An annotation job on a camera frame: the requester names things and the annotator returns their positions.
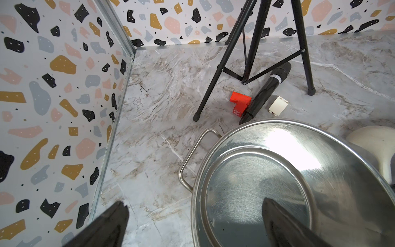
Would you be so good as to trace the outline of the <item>black perforated music stand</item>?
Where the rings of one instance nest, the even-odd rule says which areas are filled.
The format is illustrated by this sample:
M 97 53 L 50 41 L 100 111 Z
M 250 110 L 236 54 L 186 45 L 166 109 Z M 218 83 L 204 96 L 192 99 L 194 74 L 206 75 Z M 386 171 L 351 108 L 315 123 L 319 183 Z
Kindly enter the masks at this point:
M 258 11 L 257 15 L 257 20 L 256 20 L 256 25 L 252 37 L 252 43 L 250 46 L 249 52 L 246 51 L 246 46 L 243 47 L 244 49 L 244 58 L 245 58 L 245 69 L 244 73 L 242 76 L 238 75 L 237 73 L 233 72 L 232 70 L 226 68 L 226 63 L 229 60 L 232 51 L 234 50 L 238 39 L 240 36 L 245 37 L 244 33 L 244 27 L 247 24 L 248 18 L 253 12 L 253 8 L 256 5 L 256 1 L 250 0 L 246 1 L 242 11 L 235 23 L 235 26 L 232 29 L 232 32 L 230 33 L 228 40 L 225 42 L 227 45 L 227 49 L 224 53 L 223 58 L 221 59 L 221 62 L 217 66 L 216 72 L 214 74 L 213 79 L 211 80 L 211 83 L 202 99 L 202 102 L 199 105 L 199 108 L 197 112 L 193 116 L 193 120 L 197 122 L 200 119 L 201 113 L 215 87 L 217 84 L 220 76 L 222 73 L 225 73 L 231 77 L 236 78 L 237 80 L 241 81 L 243 85 L 247 85 L 250 82 L 258 79 L 259 77 L 271 73 L 275 68 L 278 68 L 279 66 L 285 64 L 286 62 L 290 62 L 290 60 L 301 56 L 302 62 L 303 62 L 303 67 L 304 67 L 304 72 L 306 75 L 306 80 L 307 80 L 307 93 L 310 96 L 313 96 L 316 93 L 314 83 L 313 83 L 313 76 L 311 72 L 311 64 L 310 64 L 310 57 L 309 57 L 309 52 L 308 52 L 308 44 L 307 44 L 307 38 L 306 38 L 306 33 L 304 29 L 304 22 L 303 22 L 303 16 L 302 16 L 302 7 L 301 7 L 301 2 L 298 0 L 291 0 L 291 5 L 293 9 L 293 15 L 295 18 L 295 24 L 296 24 L 296 33 L 298 37 L 298 42 L 300 46 L 300 50 L 291 54 L 290 56 L 286 57 L 285 59 L 281 60 L 280 62 L 276 63 L 275 65 L 269 67 L 268 69 L 262 71 L 261 73 L 250 77 L 254 60 L 256 57 L 256 53 L 258 50 L 258 46 L 260 43 L 260 40 L 262 38 L 262 34 L 264 33 L 264 25 L 267 19 L 267 15 L 269 12 L 269 8 L 271 6 L 271 1 L 261 1 L 260 3 L 260 8 Z

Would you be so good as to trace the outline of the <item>small red block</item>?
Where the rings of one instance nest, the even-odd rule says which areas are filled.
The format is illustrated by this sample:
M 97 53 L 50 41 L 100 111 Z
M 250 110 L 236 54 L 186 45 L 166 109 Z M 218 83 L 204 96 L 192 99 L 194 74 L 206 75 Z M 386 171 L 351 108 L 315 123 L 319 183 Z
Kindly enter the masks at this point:
M 252 98 L 237 92 L 232 92 L 232 95 L 229 99 L 230 102 L 235 103 L 233 108 L 233 114 L 241 117 L 247 107 L 250 105 Z

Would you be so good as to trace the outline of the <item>cream plastic ladle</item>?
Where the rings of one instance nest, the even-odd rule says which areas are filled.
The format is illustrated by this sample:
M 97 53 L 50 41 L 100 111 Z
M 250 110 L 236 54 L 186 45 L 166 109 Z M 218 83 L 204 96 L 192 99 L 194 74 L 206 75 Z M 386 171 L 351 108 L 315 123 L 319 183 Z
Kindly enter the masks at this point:
M 385 181 L 393 185 L 391 161 L 395 155 L 395 129 L 386 126 L 368 126 L 350 133 L 346 140 L 370 152 Z

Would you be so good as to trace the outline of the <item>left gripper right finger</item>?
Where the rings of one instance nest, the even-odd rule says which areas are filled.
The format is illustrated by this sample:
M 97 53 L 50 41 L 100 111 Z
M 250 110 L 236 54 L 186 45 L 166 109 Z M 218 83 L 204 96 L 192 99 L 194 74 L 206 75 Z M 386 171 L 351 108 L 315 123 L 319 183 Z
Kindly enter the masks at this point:
M 330 246 L 273 199 L 264 199 L 262 217 L 273 247 Z

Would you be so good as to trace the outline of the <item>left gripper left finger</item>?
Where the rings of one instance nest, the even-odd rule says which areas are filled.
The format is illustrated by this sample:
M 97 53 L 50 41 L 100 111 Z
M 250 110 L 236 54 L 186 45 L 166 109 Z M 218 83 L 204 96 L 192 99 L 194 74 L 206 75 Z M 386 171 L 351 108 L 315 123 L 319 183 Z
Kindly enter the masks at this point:
M 67 247 L 121 247 L 129 220 L 122 201 L 115 202 L 76 237 Z

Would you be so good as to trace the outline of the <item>stainless steel soup pot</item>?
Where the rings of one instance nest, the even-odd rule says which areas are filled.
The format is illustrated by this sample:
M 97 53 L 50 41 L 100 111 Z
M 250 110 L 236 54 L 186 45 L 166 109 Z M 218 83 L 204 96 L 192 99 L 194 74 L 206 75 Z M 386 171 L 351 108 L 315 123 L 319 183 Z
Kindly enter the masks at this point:
M 191 194 L 196 247 L 268 247 L 262 208 L 280 204 L 333 247 L 392 247 L 395 193 L 366 149 L 287 119 L 218 134 Z

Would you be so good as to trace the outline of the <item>small cream white block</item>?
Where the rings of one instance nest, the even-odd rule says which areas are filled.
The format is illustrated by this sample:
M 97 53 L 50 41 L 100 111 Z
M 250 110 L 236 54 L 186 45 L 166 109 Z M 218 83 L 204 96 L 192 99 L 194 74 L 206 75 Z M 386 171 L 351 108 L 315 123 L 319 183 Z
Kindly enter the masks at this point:
M 289 105 L 289 102 L 280 96 L 271 96 L 269 99 L 268 111 L 273 116 L 279 116 Z

